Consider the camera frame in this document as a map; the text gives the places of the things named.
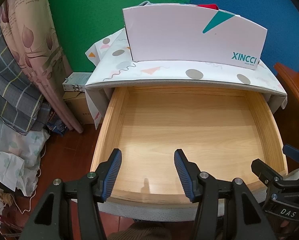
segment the teal triangle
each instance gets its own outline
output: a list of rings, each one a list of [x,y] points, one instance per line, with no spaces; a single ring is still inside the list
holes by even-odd
[[[230,13],[227,13],[227,12],[218,11],[214,15],[214,17],[210,20],[208,25],[205,27],[205,29],[203,30],[203,33],[208,32],[212,28],[216,27],[217,25],[221,24],[222,22],[225,22],[226,20],[232,18],[233,16],[235,16],[235,14],[230,14]]]

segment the floral curtain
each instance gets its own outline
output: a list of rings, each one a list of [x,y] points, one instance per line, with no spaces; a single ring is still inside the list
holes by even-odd
[[[6,0],[0,26],[8,48],[22,71],[72,130],[83,128],[64,103],[62,83],[72,70],[60,46],[48,0]]]

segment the wooden drawer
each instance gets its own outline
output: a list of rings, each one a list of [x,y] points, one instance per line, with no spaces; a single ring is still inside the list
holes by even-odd
[[[174,165],[174,151],[217,179],[240,177],[251,190],[260,158],[287,172],[273,115],[258,92],[208,87],[116,88],[104,117],[91,171],[114,148],[122,165],[111,197],[143,203],[189,203]]]

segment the metal bolt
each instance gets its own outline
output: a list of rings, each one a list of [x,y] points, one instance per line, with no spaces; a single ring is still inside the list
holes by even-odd
[[[87,173],[87,177],[89,178],[89,179],[93,179],[93,178],[95,178],[96,177],[96,173],[95,172],[89,172],[89,173]]]
[[[236,184],[238,184],[238,185],[243,184],[243,180],[242,180],[241,178],[236,178],[236,179],[234,179],[234,182],[235,182]]]
[[[54,180],[53,180],[53,184],[54,184],[55,186],[61,184],[61,182],[62,182],[61,179],[54,179]]]
[[[202,171],[199,176],[202,178],[202,179],[207,179],[208,178],[208,173],[205,172],[205,171]]]

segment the red cloth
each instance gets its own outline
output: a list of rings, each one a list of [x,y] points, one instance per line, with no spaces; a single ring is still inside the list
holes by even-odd
[[[215,3],[212,3],[212,4],[199,4],[199,5],[196,5],[196,6],[218,10],[218,6]]]

